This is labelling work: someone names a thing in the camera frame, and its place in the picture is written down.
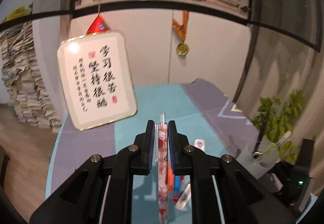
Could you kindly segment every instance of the orange ribbon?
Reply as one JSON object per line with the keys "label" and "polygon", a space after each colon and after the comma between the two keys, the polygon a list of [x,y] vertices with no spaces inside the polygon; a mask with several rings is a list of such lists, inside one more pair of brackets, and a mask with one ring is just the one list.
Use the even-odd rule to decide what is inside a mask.
{"label": "orange ribbon", "polygon": [[189,20],[189,11],[183,10],[182,11],[182,22],[183,24],[180,25],[175,19],[172,20],[172,27],[176,30],[179,38],[184,42],[187,35],[187,26]]}

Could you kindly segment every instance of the calligraphy sign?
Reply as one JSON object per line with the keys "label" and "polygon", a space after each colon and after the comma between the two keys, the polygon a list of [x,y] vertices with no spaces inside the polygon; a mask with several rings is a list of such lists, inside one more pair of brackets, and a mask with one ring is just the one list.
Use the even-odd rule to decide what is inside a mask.
{"label": "calligraphy sign", "polygon": [[74,126],[86,130],[132,116],[137,105],[120,32],[66,40],[57,50],[65,101]]}

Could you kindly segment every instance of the white cabinet panel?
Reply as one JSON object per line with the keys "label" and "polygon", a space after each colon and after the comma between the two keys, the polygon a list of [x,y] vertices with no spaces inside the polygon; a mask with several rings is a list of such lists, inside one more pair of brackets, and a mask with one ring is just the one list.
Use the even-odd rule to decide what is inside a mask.
{"label": "white cabinet panel", "polygon": [[[101,13],[108,26],[124,33],[135,87],[167,84],[173,10],[131,9]],[[84,35],[97,14],[73,19],[69,37]]]}
{"label": "white cabinet panel", "polygon": [[[182,24],[182,11],[174,11]],[[186,44],[189,53],[180,57],[178,35],[172,34],[170,83],[192,82],[203,78],[233,99],[250,43],[247,26],[214,16],[190,12]]]}

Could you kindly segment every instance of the medal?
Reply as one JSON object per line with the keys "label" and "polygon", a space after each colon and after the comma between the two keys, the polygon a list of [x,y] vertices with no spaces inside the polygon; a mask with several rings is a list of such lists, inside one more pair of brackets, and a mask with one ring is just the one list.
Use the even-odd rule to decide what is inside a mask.
{"label": "medal", "polygon": [[189,46],[185,44],[187,35],[187,25],[189,20],[189,11],[184,10],[182,12],[183,25],[180,25],[175,19],[172,20],[172,27],[176,30],[179,38],[182,42],[177,46],[176,52],[179,56],[185,56],[189,52]]}

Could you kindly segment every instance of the shelf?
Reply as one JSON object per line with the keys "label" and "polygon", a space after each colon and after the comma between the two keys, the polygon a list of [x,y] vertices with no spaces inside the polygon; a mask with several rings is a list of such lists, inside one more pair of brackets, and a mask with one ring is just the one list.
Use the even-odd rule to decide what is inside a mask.
{"label": "shelf", "polygon": [[[239,9],[231,9],[231,8],[226,8],[222,6],[218,6],[212,3],[204,2],[204,1],[198,1],[198,0],[102,0],[102,4],[107,4],[107,3],[117,3],[117,2],[122,2],[122,1],[168,1],[168,2],[177,2],[177,3],[184,3],[184,4],[191,4],[191,5],[198,5],[206,8],[212,8],[215,10],[220,10],[229,14],[232,14],[234,16],[247,19],[246,15],[240,14]],[[84,3],[79,6],[76,6],[76,10],[90,7],[90,6],[96,6],[98,5],[98,1],[91,2],[91,3]]]}

